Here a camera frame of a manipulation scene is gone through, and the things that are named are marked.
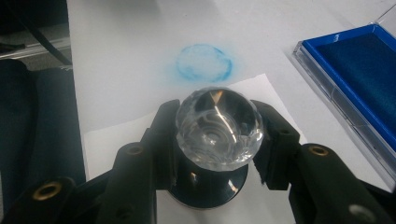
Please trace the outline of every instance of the blue ink pad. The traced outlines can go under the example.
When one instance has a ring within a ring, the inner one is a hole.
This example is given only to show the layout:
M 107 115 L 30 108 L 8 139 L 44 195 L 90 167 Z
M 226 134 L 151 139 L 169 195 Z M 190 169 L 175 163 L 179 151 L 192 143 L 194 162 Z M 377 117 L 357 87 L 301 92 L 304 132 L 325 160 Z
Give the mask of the blue ink pad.
M 293 54 L 396 179 L 396 39 L 371 24 L 305 40 Z
M 177 56 L 177 71 L 188 81 L 220 82 L 226 80 L 232 70 L 231 59 L 210 45 L 192 45 Z

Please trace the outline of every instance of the blue stamp mark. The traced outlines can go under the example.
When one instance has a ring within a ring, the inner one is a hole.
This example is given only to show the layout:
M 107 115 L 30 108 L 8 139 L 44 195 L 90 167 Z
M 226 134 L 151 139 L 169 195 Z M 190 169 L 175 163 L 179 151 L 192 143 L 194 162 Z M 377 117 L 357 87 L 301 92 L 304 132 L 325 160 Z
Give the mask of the blue stamp mark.
M 196 44 L 177 56 L 177 71 L 188 81 L 220 82 L 231 75 L 233 62 L 220 49 Z

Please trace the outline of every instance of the crystal ball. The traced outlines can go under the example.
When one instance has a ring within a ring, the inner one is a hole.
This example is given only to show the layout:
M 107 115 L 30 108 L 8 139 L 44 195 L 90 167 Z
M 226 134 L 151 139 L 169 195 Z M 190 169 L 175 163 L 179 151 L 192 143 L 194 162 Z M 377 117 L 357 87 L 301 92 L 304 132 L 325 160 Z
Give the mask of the crystal ball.
M 186 157 L 211 171 L 233 171 L 258 152 L 264 130 L 256 106 L 227 88 L 205 88 L 183 101 L 177 142 Z

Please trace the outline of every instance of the black cable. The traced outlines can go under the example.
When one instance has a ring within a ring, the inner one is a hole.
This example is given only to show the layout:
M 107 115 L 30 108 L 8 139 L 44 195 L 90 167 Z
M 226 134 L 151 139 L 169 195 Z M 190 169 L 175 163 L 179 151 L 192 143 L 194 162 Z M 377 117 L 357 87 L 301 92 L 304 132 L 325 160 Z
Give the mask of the black cable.
M 30 22 L 30 20 L 26 17 L 26 15 L 16 8 L 12 7 L 12 5 L 8 2 L 8 0 L 4 0 L 8 10 L 14 15 L 15 18 L 21 23 L 22 26 L 28 30 L 32 36 L 56 59 L 58 59 L 64 65 L 71 65 L 72 63 L 62 55 L 62 53 L 57 50 L 53 45 L 48 41 L 46 37 L 41 34 L 40 31 Z

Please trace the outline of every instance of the black holder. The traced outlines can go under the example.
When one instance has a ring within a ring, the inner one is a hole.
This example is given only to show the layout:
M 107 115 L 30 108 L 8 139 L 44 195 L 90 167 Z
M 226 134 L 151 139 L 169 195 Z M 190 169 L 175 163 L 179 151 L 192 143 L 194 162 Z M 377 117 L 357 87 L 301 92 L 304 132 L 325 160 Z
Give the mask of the black holder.
M 269 189 L 291 185 L 297 224 L 395 223 L 395 191 L 362 184 L 327 147 L 300 146 L 298 133 L 271 106 L 253 103 L 267 127 L 254 164 Z M 156 189 L 170 190 L 195 208 L 227 203 L 242 188 L 248 168 L 218 175 L 180 157 L 174 147 L 178 107 L 178 101 L 163 104 L 142 140 L 119 150 L 111 171 L 78 187 L 68 178 L 42 181 L 22 194 L 2 224 L 156 223 Z M 224 187 L 230 180 L 233 187 Z M 216 193 L 222 189 L 230 194 Z

